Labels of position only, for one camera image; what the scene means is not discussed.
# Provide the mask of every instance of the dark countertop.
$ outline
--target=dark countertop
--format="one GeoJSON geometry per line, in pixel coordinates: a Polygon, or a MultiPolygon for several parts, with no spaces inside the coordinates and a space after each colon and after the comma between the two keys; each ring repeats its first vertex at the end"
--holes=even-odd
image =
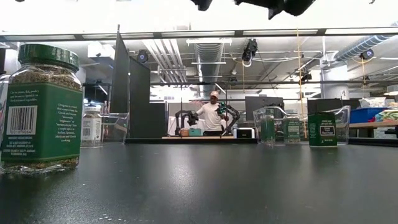
{"type": "Polygon", "coordinates": [[[0,223],[397,223],[397,173],[393,147],[108,144],[0,177],[0,223]]]}

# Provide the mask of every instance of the wooden board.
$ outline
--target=wooden board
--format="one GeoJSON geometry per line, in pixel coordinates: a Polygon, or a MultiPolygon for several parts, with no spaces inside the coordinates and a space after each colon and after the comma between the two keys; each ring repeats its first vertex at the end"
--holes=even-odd
{"type": "Polygon", "coordinates": [[[398,126],[398,121],[349,124],[349,128],[381,128],[398,126]]]}
{"type": "Polygon", "coordinates": [[[162,137],[162,139],[233,139],[234,136],[185,136],[185,137],[180,137],[180,136],[165,136],[162,137]]]}

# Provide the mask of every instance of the cap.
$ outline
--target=cap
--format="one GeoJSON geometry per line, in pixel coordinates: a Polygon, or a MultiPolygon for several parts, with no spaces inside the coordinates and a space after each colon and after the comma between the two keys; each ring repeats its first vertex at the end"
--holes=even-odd
{"type": "Polygon", "coordinates": [[[212,91],[210,93],[210,96],[215,96],[218,99],[218,92],[217,91],[212,91]]]}
{"type": "Polygon", "coordinates": [[[44,44],[24,44],[19,47],[18,61],[23,63],[46,63],[58,65],[77,72],[79,56],[77,54],[44,44]]]}

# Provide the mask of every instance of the blue object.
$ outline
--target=blue object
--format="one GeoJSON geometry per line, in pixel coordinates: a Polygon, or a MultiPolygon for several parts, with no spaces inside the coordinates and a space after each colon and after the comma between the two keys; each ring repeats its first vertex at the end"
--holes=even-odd
{"type": "Polygon", "coordinates": [[[201,129],[200,128],[189,129],[189,136],[201,136],[201,129]]]}
{"type": "Polygon", "coordinates": [[[356,110],[351,110],[349,123],[367,123],[370,119],[375,117],[376,114],[386,110],[388,108],[361,108],[356,110]]]}

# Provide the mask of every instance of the white shirt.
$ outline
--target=white shirt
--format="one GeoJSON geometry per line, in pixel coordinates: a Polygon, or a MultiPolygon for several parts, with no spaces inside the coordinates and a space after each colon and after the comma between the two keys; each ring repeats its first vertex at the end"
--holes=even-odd
{"type": "Polygon", "coordinates": [[[221,117],[218,116],[216,110],[218,109],[218,103],[211,104],[207,103],[203,105],[198,111],[198,115],[205,115],[206,131],[222,131],[221,129],[221,117]]]}

